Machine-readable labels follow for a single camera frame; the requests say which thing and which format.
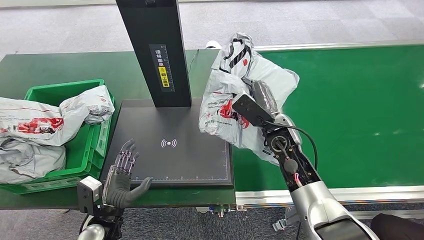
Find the label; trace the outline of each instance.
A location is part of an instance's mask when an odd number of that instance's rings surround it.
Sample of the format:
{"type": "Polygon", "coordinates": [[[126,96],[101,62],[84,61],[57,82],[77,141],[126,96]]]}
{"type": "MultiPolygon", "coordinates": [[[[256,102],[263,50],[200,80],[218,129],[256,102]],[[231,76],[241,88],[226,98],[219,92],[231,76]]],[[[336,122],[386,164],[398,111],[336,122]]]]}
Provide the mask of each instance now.
{"type": "Polygon", "coordinates": [[[165,44],[150,44],[149,47],[155,69],[157,70],[160,89],[162,92],[175,92],[167,46],[165,44]]]}
{"type": "Polygon", "coordinates": [[[264,147],[264,148],[262,149],[262,152],[263,152],[264,154],[268,154],[268,155],[272,155],[272,154],[273,154],[273,152],[271,151],[271,149],[270,149],[270,147],[269,147],[269,146],[264,147]]]}

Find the black pole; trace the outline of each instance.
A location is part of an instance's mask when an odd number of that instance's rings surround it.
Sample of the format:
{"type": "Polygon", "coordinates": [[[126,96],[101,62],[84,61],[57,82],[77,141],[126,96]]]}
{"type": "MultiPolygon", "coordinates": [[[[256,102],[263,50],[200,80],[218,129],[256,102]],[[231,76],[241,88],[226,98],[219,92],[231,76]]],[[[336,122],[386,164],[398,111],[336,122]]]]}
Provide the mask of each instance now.
{"type": "Polygon", "coordinates": [[[192,98],[178,0],[116,0],[157,108],[190,107],[192,98]]]}

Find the black cable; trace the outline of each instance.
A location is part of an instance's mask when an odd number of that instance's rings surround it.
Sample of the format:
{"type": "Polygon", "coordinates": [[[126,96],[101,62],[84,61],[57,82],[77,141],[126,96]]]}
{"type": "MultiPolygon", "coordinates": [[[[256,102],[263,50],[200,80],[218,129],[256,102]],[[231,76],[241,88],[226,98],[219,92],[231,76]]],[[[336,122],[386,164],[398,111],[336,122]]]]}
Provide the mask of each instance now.
{"type": "Polygon", "coordinates": [[[188,68],[188,73],[187,74],[190,74],[190,71],[192,70],[192,64],[195,61],[195,58],[198,56],[198,54],[199,54],[199,49],[196,50],[196,53],[194,54],[193,58],[191,59],[190,67],[188,68]]]}
{"type": "Polygon", "coordinates": [[[290,125],[284,125],[284,124],[280,124],[280,123],[275,123],[275,122],[271,122],[271,121],[265,121],[267,124],[271,124],[277,127],[283,127],[283,128],[288,128],[288,129],[295,129],[301,133],[303,133],[310,141],[310,143],[312,144],[312,148],[313,148],[313,155],[315,158],[315,162],[314,162],[314,168],[315,170],[318,169],[318,151],[317,151],[317,146],[315,145],[314,140],[312,139],[311,135],[309,135],[305,130],[295,127],[295,126],[290,126],[290,125]]]}
{"type": "Polygon", "coordinates": [[[299,237],[301,235],[301,225],[301,222],[299,222],[299,225],[297,226],[296,240],[299,240],[299,237]]]}

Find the cable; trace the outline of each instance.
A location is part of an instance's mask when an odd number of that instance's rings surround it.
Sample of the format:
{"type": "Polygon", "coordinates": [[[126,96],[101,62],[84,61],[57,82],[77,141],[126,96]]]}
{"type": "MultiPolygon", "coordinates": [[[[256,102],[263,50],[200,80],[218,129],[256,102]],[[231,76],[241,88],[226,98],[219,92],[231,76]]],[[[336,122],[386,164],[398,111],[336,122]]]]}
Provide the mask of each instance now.
{"type": "Polygon", "coordinates": [[[303,186],[301,181],[299,180],[299,173],[297,173],[297,172],[294,173],[294,181],[296,182],[296,184],[299,188],[301,188],[303,186]]]}
{"type": "Polygon", "coordinates": [[[299,225],[297,226],[296,240],[299,240],[299,237],[301,235],[301,225],[301,222],[299,222],[299,225]]]}
{"type": "Polygon", "coordinates": [[[277,127],[283,127],[283,128],[288,128],[288,129],[294,129],[297,130],[301,133],[303,133],[310,141],[310,143],[312,144],[312,148],[313,148],[313,155],[315,158],[315,162],[314,162],[314,168],[315,170],[318,169],[318,151],[317,151],[317,146],[315,145],[314,139],[312,139],[311,135],[309,135],[305,130],[295,127],[295,126],[290,126],[290,125],[284,125],[284,124],[280,124],[280,123],[275,123],[275,122],[271,122],[271,121],[265,121],[268,124],[277,126],[277,127]]]}
{"type": "Polygon", "coordinates": [[[192,70],[192,64],[195,61],[195,58],[198,56],[198,53],[199,53],[199,49],[196,50],[196,53],[194,54],[193,59],[191,59],[190,67],[188,67],[188,73],[187,74],[190,74],[190,71],[192,70]]]}

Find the black stripe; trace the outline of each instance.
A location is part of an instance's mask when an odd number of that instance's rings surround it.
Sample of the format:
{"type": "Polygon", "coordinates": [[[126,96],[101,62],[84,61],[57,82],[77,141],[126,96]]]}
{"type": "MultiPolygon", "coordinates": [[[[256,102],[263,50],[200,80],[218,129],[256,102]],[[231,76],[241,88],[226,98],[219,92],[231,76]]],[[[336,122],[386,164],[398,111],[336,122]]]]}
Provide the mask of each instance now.
{"type": "Polygon", "coordinates": [[[245,57],[246,53],[249,53],[250,57],[252,57],[252,50],[248,45],[245,45],[244,49],[229,63],[229,67],[234,68],[245,57]]]}
{"type": "Polygon", "coordinates": [[[227,60],[227,59],[231,58],[231,56],[234,54],[234,46],[233,46],[233,43],[240,43],[240,44],[243,44],[243,41],[242,41],[241,39],[234,38],[234,39],[232,40],[232,42],[231,42],[231,45],[229,46],[229,54],[228,54],[228,56],[225,56],[225,57],[224,57],[224,60],[227,60]]]}
{"type": "Polygon", "coordinates": [[[227,74],[231,74],[231,72],[229,72],[229,71],[227,71],[227,70],[225,70],[225,69],[219,68],[219,70],[221,70],[221,71],[223,71],[223,72],[225,72],[225,73],[227,73],[227,74]]]}

